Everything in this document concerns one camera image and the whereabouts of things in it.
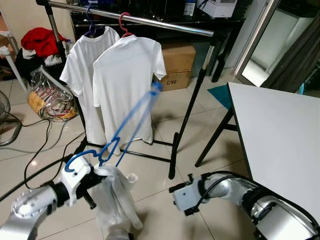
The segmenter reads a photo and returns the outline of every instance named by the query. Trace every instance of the electric fan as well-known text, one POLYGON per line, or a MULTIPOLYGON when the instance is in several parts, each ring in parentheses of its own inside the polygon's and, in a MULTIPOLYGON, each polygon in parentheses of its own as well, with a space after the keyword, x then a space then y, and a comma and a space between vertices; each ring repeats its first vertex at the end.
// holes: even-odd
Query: electric fan
POLYGON ((18 134, 21 130, 22 123, 20 120, 15 119, 15 118, 8 118, 9 117, 9 112, 10 112, 10 102, 7 96, 0 91, 0 134, 4 129, 5 123, 9 124, 14 124, 15 125, 15 130, 10 137, 10 139, 1 142, 0 141, 0 147, 6 146, 10 143, 12 143, 16 138, 18 137, 18 134))

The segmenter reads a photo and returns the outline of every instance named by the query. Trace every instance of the white t-shirt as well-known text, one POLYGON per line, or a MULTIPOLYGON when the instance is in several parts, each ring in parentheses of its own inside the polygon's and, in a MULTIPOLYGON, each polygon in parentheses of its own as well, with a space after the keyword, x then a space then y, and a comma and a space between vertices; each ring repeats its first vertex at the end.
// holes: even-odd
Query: white t-shirt
POLYGON ((117 40, 119 35, 106 26, 104 33, 96 38, 81 36, 70 50, 60 80, 66 82, 78 97, 85 120, 88 142, 103 145, 106 143, 102 123, 93 103, 92 81, 93 63, 117 40))
MULTIPOLYGON (((118 127, 136 103, 151 90, 152 76, 166 75, 160 43, 135 35, 120 38, 93 64, 93 105, 101 106, 106 141, 112 140, 118 127)), ((131 140, 148 102, 141 106, 120 132, 115 149, 131 140)), ((151 116, 148 114, 134 140, 152 143, 151 116)))

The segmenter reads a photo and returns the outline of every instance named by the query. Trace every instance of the table leg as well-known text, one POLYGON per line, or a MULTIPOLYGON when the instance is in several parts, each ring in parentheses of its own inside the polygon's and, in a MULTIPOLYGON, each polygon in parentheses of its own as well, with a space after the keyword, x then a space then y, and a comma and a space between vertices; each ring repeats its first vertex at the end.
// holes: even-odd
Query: table leg
POLYGON ((209 140, 209 142, 207 143, 207 145, 205 146, 204 150, 202 151, 200 157, 198 158, 198 160, 195 163, 195 167, 199 167, 200 164, 202 163, 202 161, 204 160, 205 156, 208 154, 209 150, 212 148, 212 146, 215 144, 216 140, 218 139, 218 137, 220 136, 221 132, 223 131, 223 129, 226 128, 226 126, 228 125, 228 122, 230 121, 230 119, 232 118, 232 116, 234 115, 234 112, 232 110, 232 108, 230 108, 228 110, 228 112, 226 113, 226 115, 224 116, 224 118, 222 119, 222 121, 220 122, 219 126, 217 127, 217 129, 215 130, 214 134, 212 135, 211 139, 209 140))

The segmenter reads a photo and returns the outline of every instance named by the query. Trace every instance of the blue hanger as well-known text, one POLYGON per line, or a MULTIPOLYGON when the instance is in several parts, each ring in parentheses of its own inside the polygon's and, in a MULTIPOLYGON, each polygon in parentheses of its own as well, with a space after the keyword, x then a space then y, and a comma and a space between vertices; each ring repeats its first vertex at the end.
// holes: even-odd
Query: blue hanger
POLYGON ((95 36, 97 34, 97 30, 105 29, 105 27, 97 27, 95 28, 95 24, 93 22, 93 19, 89 16, 89 12, 91 9, 91 3, 89 4, 88 8, 86 9, 86 18, 90 21, 89 31, 87 31, 84 35, 86 37, 89 36, 95 36))
POLYGON ((82 155, 86 155, 86 154, 93 154, 94 157, 98 157, 99 160, 99 167, 101 167, 105 162, 109 161, 110 158, 112 157, 116 147, 119 144, 120 141, 120 137, 119 137, 119 133, 121 132, 121 130, 125 127, 125 125, 127 124, 127 122, 133 117, 133 115, 141 108, 141 106, 143 104, 145 104, 147 102, 147 107, 143 112, 143 115, 138 123, 138 125, 136 126, 133 135, 131 136, 130 141, 128 142, 126 148, 123 150, 120 158, 118 159, 117 163, 115 164, 115 166, 117 167, 120 163, 120 161, 123 159, 124 155, 126 154, 130 144, 132 143, 132 141, 134 140, 136 134, 138 133, 139 129, 141 128, 141 126, 143 125, 144 121, 146 120, 146 118, 148 117, 148 114, 150 113, 151 108, 153 107, 153 105, 156 102, 157 96, 159 94, 159 92, 163 89, 163 86, 160 82, 154 82, 152 84, 153 86, 153 90, 148 91, 137 103, 136 105, 133 107, 133 109, 131 109, 131 111, 129 112, 129 114, 126 116, 126 118, 123 120, 123 122, 121 123, 120 127, 117 129, 117 131, 115 132, 113 138, 111 139, 111 141, 109 141, 104 147, 103 149, 97 153, 96 150, 94 149, 90 149, 87 151, 83 151, 80 152, 76 155, 74 155, 72 158, 70 158, 70 160, 66 163, 66 165, 64 166, 64 170, 67 173, 72 173, 75 170, 74 169, 70 169, 70 164, 78 157, 82 156, 82 155), (108 156, 106 157, 106 159, 103 159, 103 154, 105 151, 108 150, 108 147, 110 145, 114 144, 111 152, 108 154, 108 156))

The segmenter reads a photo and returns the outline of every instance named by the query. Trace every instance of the wall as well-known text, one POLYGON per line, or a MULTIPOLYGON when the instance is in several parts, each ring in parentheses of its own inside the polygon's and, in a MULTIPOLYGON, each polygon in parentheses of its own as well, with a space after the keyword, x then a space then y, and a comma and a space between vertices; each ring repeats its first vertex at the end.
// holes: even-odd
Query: wall
POLYGON ((234 68, 237 61, 241 57, 242 51, 247 45, 253 30, 256 27, 260 15, 265 9, 267 0, 253 0, 251 6, 247 10, 246 20, 243 23, 241 31, 236 39, 236 42, 230 52, 230 55, 225 63, 225 68, 234 68))
MULTIPOLYGON (((55 0, 65 3, 66 0, 55 0)), ((43 27, 51 29, 45 8, 35 0, 0 0, 1 13, 19 47, 21 39, 31 29, 43 27)), ((53 15, 59 32, 75 41, 70 14, 67 10, 53 8, 53 15)))

